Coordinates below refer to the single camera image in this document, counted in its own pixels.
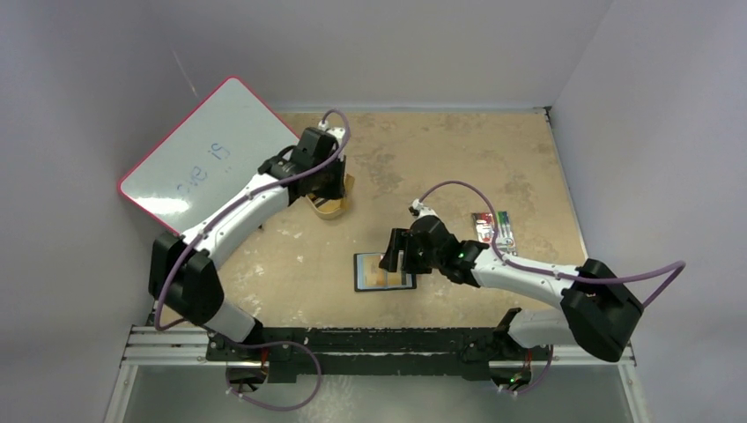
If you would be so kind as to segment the black card holder wallet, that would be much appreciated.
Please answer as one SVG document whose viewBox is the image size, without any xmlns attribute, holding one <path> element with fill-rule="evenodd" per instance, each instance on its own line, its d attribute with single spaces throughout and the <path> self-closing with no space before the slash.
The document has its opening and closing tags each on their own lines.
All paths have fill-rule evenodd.
<svg viewBox="0 0 747 423">
<path fill-rule="evenodd" d="M 353 255 L 353 289 L 357 293 L 395 292 L 417 288 L 415 275 L 405 272 L 388 272 L 379 267 L 381 253 Z"/>
</svg>

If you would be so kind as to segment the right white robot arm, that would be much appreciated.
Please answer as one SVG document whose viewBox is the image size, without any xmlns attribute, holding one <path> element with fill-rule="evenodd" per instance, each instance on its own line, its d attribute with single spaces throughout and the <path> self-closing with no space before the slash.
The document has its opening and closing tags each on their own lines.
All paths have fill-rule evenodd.
<svg viewBox="0 0 747 423">
<path fill-rule="evenodd" d="M 547 304 L 546 310 L 519 310 L 501 321 L 494 345 L 508 359 L 534 346 L 577 345 L 599 360 L 617 362 L 644 311 L 628 288 L 602 282 L 611 274 L 602 262 L 567 266 L 499 255 L 488 243 L 458 240 L 434 215 L 393 229 L 379 266 L 412 275 L 437 271 L 458 285 L 505 290 Z"/>
</svg>

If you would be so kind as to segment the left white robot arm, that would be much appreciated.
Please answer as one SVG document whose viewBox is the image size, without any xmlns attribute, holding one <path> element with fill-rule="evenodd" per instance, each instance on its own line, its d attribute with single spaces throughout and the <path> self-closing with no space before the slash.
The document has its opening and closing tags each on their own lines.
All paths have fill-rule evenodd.
<svg viewBox="0 0 747 423">
<path fill-rule="evenodd" d="M 176 312 L 182 321 L 228 339 L 240 360 L 263 348 L 263 325 L 231 303 L 218 276 L 231 254 L 275 214 L 301 197 L 344 197 L 345 128 L 324 124 L 304 129 L 296 145 L 266 159 L 227 204 L 183 234 L 164 232 L 152 244 L 148 292 L 156 312 Z"/>
</svg>

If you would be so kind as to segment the gold credit card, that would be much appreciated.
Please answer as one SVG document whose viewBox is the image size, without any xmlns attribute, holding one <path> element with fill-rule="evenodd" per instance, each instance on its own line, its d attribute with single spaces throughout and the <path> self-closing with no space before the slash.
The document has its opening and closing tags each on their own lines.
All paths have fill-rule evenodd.
<svg viewBox="0 0 747 423">
<path fill-rule="evenodd" d="M 361 286 L 373 289 L 385 285 L 385 272 L 379 267 L 381 257 L 379 255 L 363 256 L 359 267 Z"/>
<path fill-rule="evenodd" d="M 387 272 L 386 287 L 387 289 L 404 289 L 410 286 L 410 280 L 404 272 Z"/>
</svg>

